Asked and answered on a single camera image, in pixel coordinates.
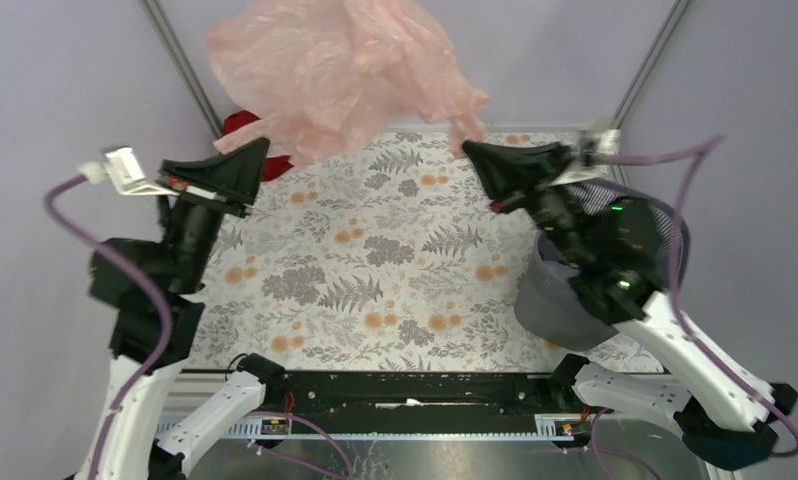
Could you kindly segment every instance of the red object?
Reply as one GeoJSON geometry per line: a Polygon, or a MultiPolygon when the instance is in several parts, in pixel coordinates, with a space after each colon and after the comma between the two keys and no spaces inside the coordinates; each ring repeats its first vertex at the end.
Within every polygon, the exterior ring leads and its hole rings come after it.
{"type": "MultiPolygon", "coordinates": [[[[241,110],[237,113],[230,115],[228,118],[225,119],[225,122],[223,122],[222,124],[222,134],[228,135],[229,133],[237,130],[243,125],[248,125],[252,122],[257,122],[260,119],[261,118],[255,115],[254,113],[241,110]]],[[[275,180],[276,178],[282,176],[284,172],[290,170],[291,168],[293,168],[293,164],[290,163],[289,155],[267,158],[266,162],[264,163],[264,171],[263,174],[261,175],[261,181],[270,182],[272,180],[275,180]]]]}

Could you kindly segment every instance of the mesh basket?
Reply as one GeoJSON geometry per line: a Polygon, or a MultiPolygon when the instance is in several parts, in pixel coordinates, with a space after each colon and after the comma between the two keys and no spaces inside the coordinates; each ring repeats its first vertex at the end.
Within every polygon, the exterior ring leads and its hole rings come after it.
{"type": "MultiPolygon", "coordinates": [[[[674,210],[657,198],[617,183],[595,179],[572,184],[570,193],[582,199],[585,211],[594,214],[621,196],[645,198],[649,202],[655,223],[663,239],[656,254],[657,275],[666,288],[668,285],[667,256],[670,250],[670,235],[674,210]]],[[[690,232],[682,222],[681,256],[679,257],[679,279],[684,278],[690,249],[690,232]]],[[[586,351],[617,334],[613,327],[605,325],[588,314],[578,302],[567,279],[578,271],[561,263],[558,250],[542,233],[538,233],[531,262],[518,287],[514,312],[517,321],[535,335],[560,345],[568,350],[586,351]]]]}

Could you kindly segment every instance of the floral tablecloth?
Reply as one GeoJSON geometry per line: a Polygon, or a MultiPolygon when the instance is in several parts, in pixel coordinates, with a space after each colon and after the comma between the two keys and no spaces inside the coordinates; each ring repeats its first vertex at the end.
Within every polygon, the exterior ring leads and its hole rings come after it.
{"type": "MultiPolygon", "coordinates": [[[[575,135],[488,138],[556,140],[575,135]]],[[[552,371],[566,352],[526,332],[512,307],[532,222],[488,203],[445,133],[386,133],[261,185],[254,214],[227,217],[193,297],[207,307],[189,365],[255,352],[288,369],[552,371]]],[[[622,335],[589,356],[661,371],[622,335]]]]}

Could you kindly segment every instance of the white wall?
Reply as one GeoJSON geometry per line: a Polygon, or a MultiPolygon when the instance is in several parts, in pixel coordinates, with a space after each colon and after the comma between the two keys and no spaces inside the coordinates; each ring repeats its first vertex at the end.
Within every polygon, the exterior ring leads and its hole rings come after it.
{"type": "MultiPolygon", "coordinates": [[[[623,150],[667,152],[715,133],[727,141],[686,212],[683,305],[751,371],[798,389],[798,0],[697,2],[624,127],[623,150]]],[[[634,187],[672,201],[685,167],[627,171],[634,187]]],[[[798,479],[798,458],[743,478],[798,479]]]]}
{"type": "MultiPolygon", "coordinates": [[[[210,70],[205,34],[251,1],[160,0],[223,118],[237,108],[210,70]]],[[[464,75],[491,95],[482,118],[525,130],[612,116],[675,0],[417,2],[443,24],[464,75]]],[[[414,118],[392,125],[423,123],[414,118]]]]}
{"type": "MultiPolygon", "coordinates": [[[[89,253],[42,195],[106,146],[154,171],[211,141],[139,2],[0,0],[0,480],[70,474],[107,381],[115,314],[86,297],[89,253]]],[[[61,206],[102,238],[157,235],[152,201],[107,185],[61,206]]]]}

